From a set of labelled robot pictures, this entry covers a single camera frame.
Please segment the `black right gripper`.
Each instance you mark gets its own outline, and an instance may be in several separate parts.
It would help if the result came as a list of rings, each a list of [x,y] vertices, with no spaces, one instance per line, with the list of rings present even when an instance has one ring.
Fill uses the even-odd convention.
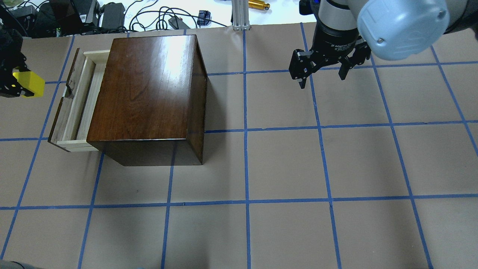
[[[340,64],[338,74],[341,80],[345,80],[348,72],[370,60],[371,54],[372,50],[361,38],[357,27],[337,30],[318,22],[309,51],[296,49],[292,52],[289,73],[303,90],[307,78],[318,69]]]

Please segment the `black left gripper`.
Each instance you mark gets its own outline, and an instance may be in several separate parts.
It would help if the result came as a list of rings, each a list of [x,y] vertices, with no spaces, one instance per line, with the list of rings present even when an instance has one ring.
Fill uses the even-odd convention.
[[[0,30],[0,95],[14,98],[26,94],[25,88],[13,76],[12,69],[19,72],[29,72],[26,56],[21,53],[23,38],[16,29],[2,28]]]

